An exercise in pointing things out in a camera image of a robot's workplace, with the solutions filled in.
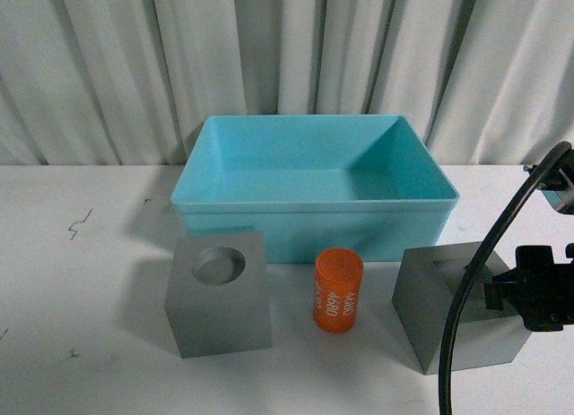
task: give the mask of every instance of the black cable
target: black cable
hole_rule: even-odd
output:
[[[483,269],[488,257],[499,242],[510,223],[516,218],[526,200],[536,190],[544,176],[551,171],[556,163],[570,151],[572,145],[568,142],[560,142],[540,162],[540,165],[532,172],[525,183],[514,194],[512,200],[500,217],[496,220],[491,230],[476,250],[473,259],[467,265],[465,274],[460,281],[457,292],[453,297],[447,322],[445,323],[442,343],[440,344],[439,358],[439,409],[441,415],[452,415],[450,401],[450,374],[452,370],[453,349],[457,337],[458,322],[465,307],[466,300],[473,288],[476,276]]]

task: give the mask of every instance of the light blue plastic bin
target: light blue plastic bin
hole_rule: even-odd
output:
[[[209,117],[171,201],[187,234],[263,231],[270,263],[331,246],[400,261],[434,245],[458,193],[388,115]]]

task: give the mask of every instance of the printed number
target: printed number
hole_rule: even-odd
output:
[[[326,300],[326,314],[329,316],[339,315],[340,306],[341,306],[340,297],[337,296],[334,292],[331,292]]]
[[[357,298],[355,297],[356,293],[350,292],[344,298],[344,307],[343,307],[343,315],[348,316],[351,315],[355,310],[355,303]]]
[[[319,287],[319,284],[315,282],[315,309],[319,310],[321,306],[321,287]]]

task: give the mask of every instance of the circular hole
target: circular hole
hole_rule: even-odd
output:
[[[235,281],[245,269],[243,254],[229,246],[209,247],[197,257],[192,269],[205,285],[224,285]]]

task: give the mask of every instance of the scuff mark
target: scuff mark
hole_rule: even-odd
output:
[[[73,222],[72,225],[70,225],[70,227],[68,227],[68,231],[73,233],[73,235],[70,237],[70,240],[74,240],[75,235],[78,234],[78,230],[74,229],[74,225],[84,224],[88,220],[88,218],[90,218],[91,211],[93,211],[93,207],[90,209],[90,211],[88,212],[88,214],[86,215],[86,217],[83,220],[77,220],[76,222]]]

